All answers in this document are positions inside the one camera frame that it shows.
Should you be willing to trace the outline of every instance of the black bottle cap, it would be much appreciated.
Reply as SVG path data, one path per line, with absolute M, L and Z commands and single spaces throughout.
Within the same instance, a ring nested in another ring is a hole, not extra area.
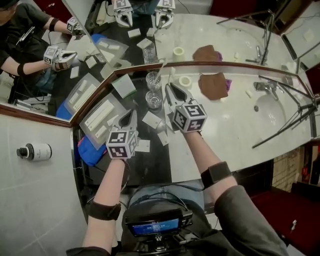
M 20 147 L 16 150 L 18 157 L 26 158 L 28 156 L 28 149 L 26 147 Z

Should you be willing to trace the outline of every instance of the black wristband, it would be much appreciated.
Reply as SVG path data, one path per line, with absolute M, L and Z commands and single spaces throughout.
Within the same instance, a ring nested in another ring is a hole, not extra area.
M 102 221 L 117 220 L 121 212 L 121 204 L 114 206 L 103 205 L 95 201 L 90 205 L 89 216 Z
M 18 66 L 18 68 L 16 70 L 16 72 L 18 73 L 18 75 L 20 77 L 24 77 L 26 75 L 25 72 L 24 72 L 24 66 L 25 66 L 24 63 L 23 64 L 19 64 L 19 66 Z
M 52 32 L 52 31 L 55 31 L 55 25 L 56 23 L 58 22 L 59 20 L 57 18 L 53 18 L 53 20 L 51 21 L 50 23 L 50 26 L 49 26 L 49 31 Z
M 206 171 L 201 174 L 201 180 L 204 189 L 211 187 L 219 181 L 231 176 L 231 171 L 226 162 L 220 162 L 210 166 Z

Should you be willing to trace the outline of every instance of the person's right arm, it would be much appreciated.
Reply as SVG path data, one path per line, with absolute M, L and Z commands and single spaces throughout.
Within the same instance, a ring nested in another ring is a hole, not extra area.
M 9 74 L 12 74 L 14 76 L 19 76 L 18 75 L 18 66 L 20 64 L 18 62 L 16 62 L 13 58 L 8 57 L 4 63 L 1 66 L 1 69 Z M 30 62 L 30 63 L 26 63 L 23 66 L 23 72 L 26 75 L 30 75 L 32 73 L 41 71 L 41 70 L 45 70 L 50 68 L 51 65 L 45 63 L 43 60 L 37 61 L 37 62 Z
M 210 166 L 227 165 L 198 132 L 184 135 L 200 173 Z M 224 236 L 243 255 L 287 256 L 286 246 L 233 176 L 207 189 Z

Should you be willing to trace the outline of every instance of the brown leather piece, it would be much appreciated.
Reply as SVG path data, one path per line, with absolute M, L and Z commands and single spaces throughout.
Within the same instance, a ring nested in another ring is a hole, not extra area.
M 223 73 L 201 75 L 198 81 L 199 88 L 209 100 L 219 100 L 228 97 L 226 78 Z
M 193 54 L 193 60 L 198 62 L 219 62 L 219 55 L 213 45 L 198 48 Z

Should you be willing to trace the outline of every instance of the faucet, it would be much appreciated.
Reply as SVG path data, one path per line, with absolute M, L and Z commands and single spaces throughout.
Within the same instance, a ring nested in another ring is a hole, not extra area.
M 262 66 L 264 66 L 268 60 L 268 50 L 266 50 L 266 55 L 265 55 L 265 58 L 263 60 L 263 63 L 262 63 Z M 246 59 L 245 61 L 246 62 L 251 62 L 251 63 L 256 63 L 256 64 L 261 64 L 261 61 L 262 61 L 262 58 L 263 58 L 263 54 L 261 53 L 261 49 L 260 49 L 260 46 L 257 45 L 256 46 L 256 55 L 257 55 L 257 58 L 256 59 Z
M 277 82 L 269 81 L 269 82 L 254 82 L 253 87 L 257 92 L 265 91 L 268 94 L 271 94 L 275 101 L 279 100 L 279 97 L 276 93 L 277 89 L 279 89 L 282 93 L 284 91 L 282 88 L 278 85 Z

